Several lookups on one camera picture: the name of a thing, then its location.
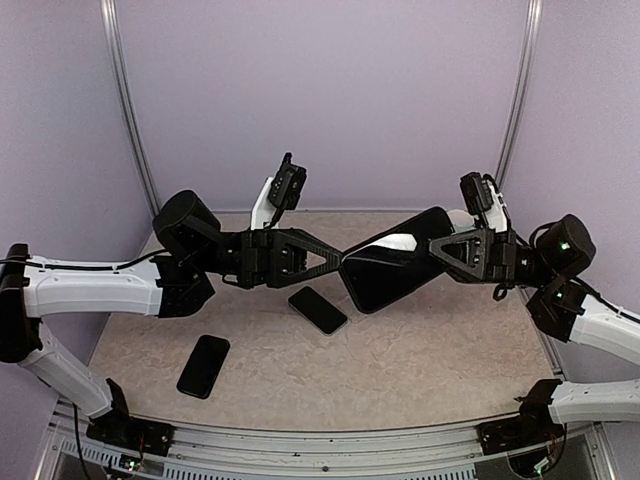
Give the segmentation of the phone from clear case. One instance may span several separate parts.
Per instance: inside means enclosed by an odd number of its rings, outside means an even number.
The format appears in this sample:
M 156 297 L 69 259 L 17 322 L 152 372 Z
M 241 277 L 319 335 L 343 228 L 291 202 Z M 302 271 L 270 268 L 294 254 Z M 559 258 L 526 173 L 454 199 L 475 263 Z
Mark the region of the phone from clear case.
M 288 298 L 288 304 L 324 335 L 333 335 L 347 322 L 348 317 L 309 286 Z

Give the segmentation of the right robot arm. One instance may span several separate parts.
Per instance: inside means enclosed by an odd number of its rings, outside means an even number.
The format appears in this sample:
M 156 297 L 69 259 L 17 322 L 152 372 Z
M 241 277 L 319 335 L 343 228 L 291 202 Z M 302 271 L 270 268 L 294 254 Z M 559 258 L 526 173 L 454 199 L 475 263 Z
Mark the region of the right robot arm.
M 527 240 L 513 229 L 485 227 L 435 239 L 429 252 L 455 280 L 494 285 L 495 300 L 517 287 L 533 289 L 526 308 L 545 335 L 639 362 L 638 314 L 607 301 L 579 277 L 591 265 L 596 246 L 575 215 L 539 226 Z M 531 444 L 550 426 L 638 420 L 637 380 L 540 380 L 521 399 L 511 433 Z

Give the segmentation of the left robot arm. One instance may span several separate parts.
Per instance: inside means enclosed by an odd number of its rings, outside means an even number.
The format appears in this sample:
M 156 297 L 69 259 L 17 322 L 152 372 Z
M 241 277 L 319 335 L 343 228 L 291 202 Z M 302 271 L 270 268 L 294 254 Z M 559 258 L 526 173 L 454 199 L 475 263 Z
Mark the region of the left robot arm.
M 297 228 L 223 231 L 192 190 L 175 194 L 152 222 L 161 249 L 126 263 L 33 256 L 24 243 L 1 261 L 1 360 L 31 371 L 72 401 L 115 442 L 140 434 L 121 387 L 93 374 L 42 319 L 63 313 L 132 313 L 161 319 L 199 311 L 214 295 L 208 276 L 242 289 L 284 288 L 338 270 L 339 250 Z

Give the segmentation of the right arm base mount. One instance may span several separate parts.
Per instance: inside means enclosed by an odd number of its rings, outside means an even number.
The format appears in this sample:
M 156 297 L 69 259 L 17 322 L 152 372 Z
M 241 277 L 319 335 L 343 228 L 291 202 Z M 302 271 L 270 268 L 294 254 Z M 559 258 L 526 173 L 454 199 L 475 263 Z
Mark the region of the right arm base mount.
M 550 420 L 519 415 L 483 422 L 476 427 L 479 443 L 485 456 L 518 450 L 561 438 L 565 427 Z

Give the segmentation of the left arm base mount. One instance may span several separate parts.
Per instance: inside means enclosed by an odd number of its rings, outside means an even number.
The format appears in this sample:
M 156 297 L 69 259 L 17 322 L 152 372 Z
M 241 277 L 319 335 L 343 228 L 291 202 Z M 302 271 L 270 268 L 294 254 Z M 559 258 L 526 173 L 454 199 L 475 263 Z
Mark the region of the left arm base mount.
M 167 457 L 174 431 L 174 427 L 167 423 L 128 417 L 91 420 L 86 435 L 90 439 L 143 455 Z

